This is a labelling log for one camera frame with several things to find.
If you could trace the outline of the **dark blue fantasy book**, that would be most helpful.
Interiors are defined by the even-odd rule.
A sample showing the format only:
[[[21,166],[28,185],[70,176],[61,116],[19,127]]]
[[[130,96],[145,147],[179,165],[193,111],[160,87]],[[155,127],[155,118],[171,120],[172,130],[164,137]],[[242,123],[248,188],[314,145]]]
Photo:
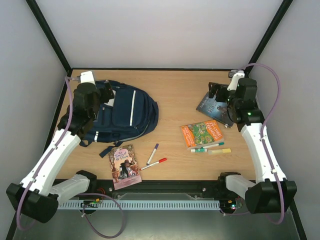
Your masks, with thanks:
[[[209,98],[208,92],[204,95],[196,107],[196,110],[224,124],[225,127],[231,128],[234,125],[234,122],[231,120],[231,114],[228,111],[227,103],[217,102],[214,98]]]

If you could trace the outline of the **yellow capped glue stick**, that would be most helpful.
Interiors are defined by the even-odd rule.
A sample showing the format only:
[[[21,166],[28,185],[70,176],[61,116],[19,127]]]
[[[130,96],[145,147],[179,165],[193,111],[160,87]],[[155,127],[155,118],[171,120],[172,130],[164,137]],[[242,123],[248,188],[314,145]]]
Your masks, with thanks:
[[[229,154],[231,153],[230,148],[214,149],[207,151],[209,155]]]

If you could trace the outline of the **pink Taming of Shrew book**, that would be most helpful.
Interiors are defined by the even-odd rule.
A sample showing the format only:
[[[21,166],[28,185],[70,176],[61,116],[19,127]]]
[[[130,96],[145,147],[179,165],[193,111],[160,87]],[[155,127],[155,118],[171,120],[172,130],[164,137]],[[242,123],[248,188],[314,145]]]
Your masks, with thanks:
[[[115,190],[120,190],[142,182],[134,146],[132,144],[113,149],[108,154],[108,159]]]

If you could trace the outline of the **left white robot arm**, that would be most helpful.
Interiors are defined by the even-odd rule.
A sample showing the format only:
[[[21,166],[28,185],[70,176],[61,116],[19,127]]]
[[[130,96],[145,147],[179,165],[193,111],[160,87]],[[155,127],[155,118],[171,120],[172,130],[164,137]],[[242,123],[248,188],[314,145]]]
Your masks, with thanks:
[[[32,171],[19,183],[11,183],[6,194],[16,210],[16,223],[24,214],[41,223],[48,222],[58,206],[69,199],[96,189],[97,176],[85,170],[53,185],[56,176],[72,151],[92,129],[102,103],[115,97],[111,84],[100,87],[95,82],[82,82],[69,95],[67,113],[60,119],[54,137]]]

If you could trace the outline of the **purple capped marker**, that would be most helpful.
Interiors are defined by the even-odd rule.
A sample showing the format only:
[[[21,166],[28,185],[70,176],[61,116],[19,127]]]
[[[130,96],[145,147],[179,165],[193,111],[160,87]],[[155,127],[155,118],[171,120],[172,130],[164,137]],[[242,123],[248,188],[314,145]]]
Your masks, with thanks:
[[[152,151],[152,153],[151,153],[151,155],[150,155],[150,157],[148,158],[148,161],[147,161],[147,163],[146,163],[147,166],[150,165],[150,163],[151,163],[151,161],[152,161],[152,159],[153,159],[153,157],[154,157],[154,155],[155,155],[155,153],[156,153],[156,151],[157,151],[157,149],[158,149],[158,146],[159,146],[159,144],[157,143],[157,144],[155,145],[155,147],[153,148],[153,151]]]

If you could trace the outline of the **navy blue student backpack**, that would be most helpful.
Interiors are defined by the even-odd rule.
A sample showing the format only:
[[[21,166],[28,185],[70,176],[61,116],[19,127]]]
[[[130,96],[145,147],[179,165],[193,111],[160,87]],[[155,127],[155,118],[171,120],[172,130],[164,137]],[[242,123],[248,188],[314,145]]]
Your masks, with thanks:
[[[106,156],[122,143],[140,138],[155,130],[159,120],[159,107],[147,92],[115,80],[96,81],[101,89],[111,85],[114,98],[101,103],[93,127],[80,142],[81,147],[92,143],[112,143],[99,156]]]

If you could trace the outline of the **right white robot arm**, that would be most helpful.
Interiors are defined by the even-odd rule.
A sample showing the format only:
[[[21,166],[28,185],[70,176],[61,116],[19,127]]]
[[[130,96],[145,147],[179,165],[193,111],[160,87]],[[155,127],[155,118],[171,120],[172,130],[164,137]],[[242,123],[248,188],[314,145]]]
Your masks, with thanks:
[[[228,86],[210,82],[208,96],[226,103],[233,122],[245,140],[255,170],[255,181],[238,172],[223,172],[218,177],[218,191],[229,196],[236,193],[244,199],[251,214],[283,215],[297,192],[294,181],[281,170],[268,139],[265,118],[256,101],[257,82],[241,77]]]

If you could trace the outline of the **red capped marker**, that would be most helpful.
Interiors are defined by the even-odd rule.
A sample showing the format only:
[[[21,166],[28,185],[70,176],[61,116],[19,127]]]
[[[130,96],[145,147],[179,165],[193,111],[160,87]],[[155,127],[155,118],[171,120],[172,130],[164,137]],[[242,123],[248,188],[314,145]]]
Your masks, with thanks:
[[[160,159],[160,160],[158,160],[158,161],[156,161],[156,162],[153,162],[153,163],[151,163],[151,164],[148,164],[148,165],[140,168],[139,170],[140,170],[140,171],[143,171],[143,170],[145,170],[145,169],[147,169],[147,168],[153,167],[153,166],[155,166],[155,165],[157,165],[157,164],[160,164],[160,163],[163,163],[163,162],[165,162],[165,161],[167,161],[167,158],[162,158],[162,159]]]

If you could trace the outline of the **green white glue stick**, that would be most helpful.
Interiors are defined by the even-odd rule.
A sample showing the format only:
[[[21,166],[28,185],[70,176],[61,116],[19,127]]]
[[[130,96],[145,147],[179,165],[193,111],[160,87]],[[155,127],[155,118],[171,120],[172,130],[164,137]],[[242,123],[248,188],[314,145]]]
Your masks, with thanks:
[[[207,148],[193,148],[190,150],[191,153],[206,153],[207,151]]]

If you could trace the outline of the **teal capped marker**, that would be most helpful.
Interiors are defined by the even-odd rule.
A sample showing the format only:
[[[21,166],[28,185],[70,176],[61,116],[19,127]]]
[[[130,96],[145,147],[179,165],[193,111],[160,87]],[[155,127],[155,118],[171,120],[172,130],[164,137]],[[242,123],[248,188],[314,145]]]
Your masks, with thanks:
[[[222,145],[224,145],[224,144],[225,144],[224,142],[219,142],[219,143],[215,143],[215,144],[210,144],[210,145],[207,145],[207,146],[203,146],[203,147],[201,147],[201,148],[203,148],[203,149],[210,149],[210,148],[222,146]]]

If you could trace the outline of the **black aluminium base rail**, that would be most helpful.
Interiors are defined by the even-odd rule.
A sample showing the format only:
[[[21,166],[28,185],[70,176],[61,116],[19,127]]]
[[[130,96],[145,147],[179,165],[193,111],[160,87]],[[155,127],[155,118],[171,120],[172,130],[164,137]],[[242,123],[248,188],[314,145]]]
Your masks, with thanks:
[[[124,194],[187,194],[201,198],[234,199],[238,195],[227,190],[221,180],[142,180],[142,182],[116,190],[111,179],[98,179],[90,193],[116,198]]]

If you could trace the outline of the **orange Treehouse book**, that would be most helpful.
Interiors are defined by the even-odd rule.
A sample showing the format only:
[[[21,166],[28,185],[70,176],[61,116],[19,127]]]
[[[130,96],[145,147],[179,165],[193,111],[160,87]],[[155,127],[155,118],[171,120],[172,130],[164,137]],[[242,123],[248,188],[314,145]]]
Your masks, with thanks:
[[[225,140],[216,120],[182,125],[180,130],[188,150],[222,143]]]

